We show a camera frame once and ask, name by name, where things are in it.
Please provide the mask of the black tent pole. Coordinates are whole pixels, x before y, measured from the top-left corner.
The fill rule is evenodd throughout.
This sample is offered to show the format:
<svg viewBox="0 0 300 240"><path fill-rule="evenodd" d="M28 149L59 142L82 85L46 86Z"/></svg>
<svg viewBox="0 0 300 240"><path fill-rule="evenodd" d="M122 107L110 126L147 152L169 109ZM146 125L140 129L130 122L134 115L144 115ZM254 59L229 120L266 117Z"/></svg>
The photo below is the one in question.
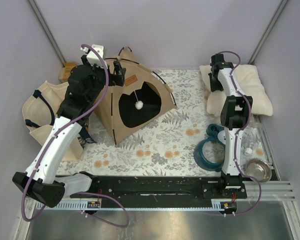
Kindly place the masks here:
<svg viewBox="0 0 300 240"><path fill-rule="evenodd" d="M128 57L124 57L124 54L125 54L126 52L130 52L130 54L129 54ZM117 56L120 57L120 59L121 59L122 61L126 61L126 62L129 62L129 63L135 64L135 65L137 65L139 68L145 70L146 72L152 74L152 75L155 76L158 80L160 80L161 83L167 87L167 90L168 90L168 92L169 92L169 94L170 94L170 96L171 96L171 98L172 98L172 101L173 101L174 106L175 106L175 107L177 106L177 103L176 103L175 97L174 97L174 95L173 95L173 93L172 93L172 90L171 90L170 87L167 85L167 83L165 82L165 80L164 80L160 75L158 75L155 71L153 71L152 69L150 69L150 68L144 66L143 64L139 63L137 60L134 60L134 59L135 59L134 53L133 53L132 49L131 49L129 46L123 46L123 47L120 49L120 51L118 52Z"/></svg>
<svg viewBox="0 0 300 240"><path fill-rule="evenodd" d="M115 84L109 86L104 99L95 111L107 132L113 138L115 145L118 145L137 130L135 127L127 127L122 121L119 101L123 94L129 96L138 88L137 84L141 83L141 78L137 76L139 64L126 58L119 58L118 56L106 58L105 61L109 65L111 74L116 73L114 62L120 63L121 67L126 69L123 77L123 85Z"/></svg>

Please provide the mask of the beige fabric pet tent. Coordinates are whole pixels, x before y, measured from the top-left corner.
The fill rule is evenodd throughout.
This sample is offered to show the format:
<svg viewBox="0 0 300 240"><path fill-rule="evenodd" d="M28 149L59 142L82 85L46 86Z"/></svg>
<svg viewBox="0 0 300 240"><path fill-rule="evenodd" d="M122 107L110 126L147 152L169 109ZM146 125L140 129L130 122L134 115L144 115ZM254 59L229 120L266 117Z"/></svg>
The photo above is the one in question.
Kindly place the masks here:
<svg viewBox="0 0 300 240"><path fill-rule="evenodd" d="M177 108L172 90L152 69L139 63L132 49L124 46L106 59L111 73L114 61L126 69L123 86L110 86L94 112L115 145Z"/></svg>

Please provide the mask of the white fluffy pillow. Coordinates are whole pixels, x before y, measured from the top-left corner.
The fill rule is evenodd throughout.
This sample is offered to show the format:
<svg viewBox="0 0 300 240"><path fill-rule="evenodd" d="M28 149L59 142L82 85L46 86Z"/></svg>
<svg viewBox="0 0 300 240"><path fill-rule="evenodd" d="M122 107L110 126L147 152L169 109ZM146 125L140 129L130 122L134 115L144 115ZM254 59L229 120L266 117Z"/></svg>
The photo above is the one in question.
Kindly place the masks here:
<svg viewBox="0 0 300 240"><path fill-rule="evenodd" d="M209 78L211 67L209 65L201 65L199 70L202 81L209 93L206 107L207 113L219 117L226 100L226 94L223 91L211 90ZM234 70L234 75L243 93L246 96L251 96L253 99L251 113L271 117L273 115L273 106L260 81L257 67L249 64L239 65Z"/></svg>

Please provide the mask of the clear plastic bottle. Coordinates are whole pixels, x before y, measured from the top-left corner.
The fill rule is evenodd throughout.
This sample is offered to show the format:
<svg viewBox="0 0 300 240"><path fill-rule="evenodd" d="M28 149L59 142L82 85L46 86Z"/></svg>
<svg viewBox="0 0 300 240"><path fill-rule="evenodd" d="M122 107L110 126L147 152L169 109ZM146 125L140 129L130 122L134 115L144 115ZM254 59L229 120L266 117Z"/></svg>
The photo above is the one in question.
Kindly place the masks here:
<svg viewBox="0 0 300 240"><path fill-rule="evenodd" d="M246 156L264 156L259 131L262 125L259 122L251 122L243 131L241 150Z"/></svg>

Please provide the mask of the steel pet bowl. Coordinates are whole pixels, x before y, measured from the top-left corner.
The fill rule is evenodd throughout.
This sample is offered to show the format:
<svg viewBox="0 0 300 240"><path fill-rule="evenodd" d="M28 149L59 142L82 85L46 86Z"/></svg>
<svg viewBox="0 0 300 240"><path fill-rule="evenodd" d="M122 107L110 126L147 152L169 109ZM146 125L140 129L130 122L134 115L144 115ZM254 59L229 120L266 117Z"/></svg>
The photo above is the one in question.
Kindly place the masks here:
<svg viewBox="0 0 300 240"><path fill-rule="evenodd" d="M270 165L259 158L252 158L247 162L246 174L250 177L254 177L260 183L266 183L272 178Z"/></svg>

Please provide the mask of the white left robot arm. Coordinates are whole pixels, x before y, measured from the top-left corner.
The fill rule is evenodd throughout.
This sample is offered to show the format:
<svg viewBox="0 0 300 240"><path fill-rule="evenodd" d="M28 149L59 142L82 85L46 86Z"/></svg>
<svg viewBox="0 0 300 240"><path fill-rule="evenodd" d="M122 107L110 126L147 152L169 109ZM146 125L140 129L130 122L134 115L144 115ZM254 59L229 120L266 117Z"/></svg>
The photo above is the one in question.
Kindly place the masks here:
<svg viewBox="0 0 300 240"><path fill-rule="evenodd" d="M25 172L16 172L13 183L30 197L54 208L64 197L82 192L97 195L99 186L89 173L56 177L60 163L73 139L84 129L96 100L101 100L104 87L124 85L126 70L119 60L113 61L114 73L108 68L90 64L86 59L74 67L68 78L64 100L56 113L52 130L32 164Z"/></svg>

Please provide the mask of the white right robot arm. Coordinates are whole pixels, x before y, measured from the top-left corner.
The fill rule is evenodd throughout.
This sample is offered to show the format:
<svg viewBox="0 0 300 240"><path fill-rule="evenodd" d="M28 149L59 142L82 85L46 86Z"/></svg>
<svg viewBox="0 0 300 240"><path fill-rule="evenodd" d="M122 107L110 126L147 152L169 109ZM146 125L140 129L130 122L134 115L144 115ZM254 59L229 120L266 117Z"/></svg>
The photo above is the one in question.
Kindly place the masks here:
<svg viewBox="0 0 300 240"><path fill-rule="evenodd" d="M240 167L240 147L242 133L250 123L253 97L246 95L240 87L235 69L238 65L225 61L224 54L240 56L232 51L221 51L210 58L210 90L223 91L225 102L220 114L220 123L225 133L225 158L218 184L218 194L229 198L236 190L243 187L243 176Z"/></svg>

